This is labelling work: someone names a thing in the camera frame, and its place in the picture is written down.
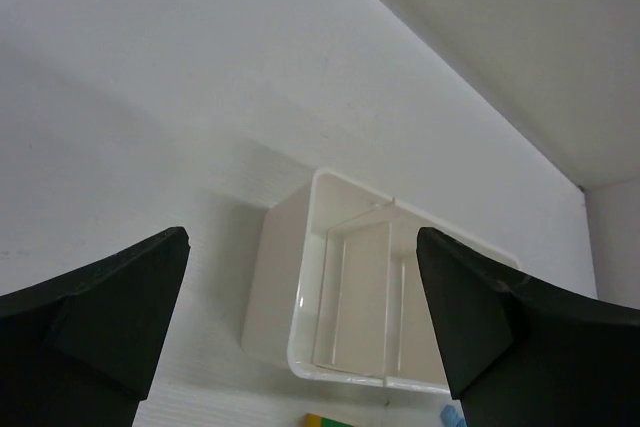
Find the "light blue lego piece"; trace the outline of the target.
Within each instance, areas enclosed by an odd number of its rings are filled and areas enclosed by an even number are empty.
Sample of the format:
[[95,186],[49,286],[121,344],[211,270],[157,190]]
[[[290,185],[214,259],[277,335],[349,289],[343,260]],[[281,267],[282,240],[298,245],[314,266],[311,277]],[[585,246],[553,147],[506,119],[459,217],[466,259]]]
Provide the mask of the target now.
[[464,417],[455,406],[445,405],[440,411],[439,418],[443,427],[466,427]]

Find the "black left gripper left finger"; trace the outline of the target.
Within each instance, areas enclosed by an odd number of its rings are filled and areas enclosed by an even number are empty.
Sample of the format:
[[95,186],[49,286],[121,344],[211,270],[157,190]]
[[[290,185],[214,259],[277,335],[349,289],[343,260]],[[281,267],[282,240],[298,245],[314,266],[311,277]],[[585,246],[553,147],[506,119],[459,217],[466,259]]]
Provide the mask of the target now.
[[190,252],[171,227],[1,298],[4,426],[130,426],[148,398]]

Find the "white divided plastic container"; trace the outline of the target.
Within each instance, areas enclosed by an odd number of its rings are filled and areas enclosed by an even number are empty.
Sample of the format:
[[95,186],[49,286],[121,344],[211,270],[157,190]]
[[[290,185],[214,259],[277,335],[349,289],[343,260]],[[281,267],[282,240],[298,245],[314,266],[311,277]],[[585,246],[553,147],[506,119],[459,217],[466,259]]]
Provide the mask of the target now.
[[518,264],[404,201],[315,171],[266,214],[242,349],[302,379],[447,393],[416,255],[423,227]]

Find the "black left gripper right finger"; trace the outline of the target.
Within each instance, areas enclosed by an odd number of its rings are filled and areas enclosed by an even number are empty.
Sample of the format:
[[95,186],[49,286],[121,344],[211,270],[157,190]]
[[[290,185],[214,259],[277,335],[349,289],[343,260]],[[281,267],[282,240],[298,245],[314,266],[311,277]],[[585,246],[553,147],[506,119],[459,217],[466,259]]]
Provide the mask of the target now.
[[486,257],[433,227],[417,260],[470,426],[635,426],[639,313]]

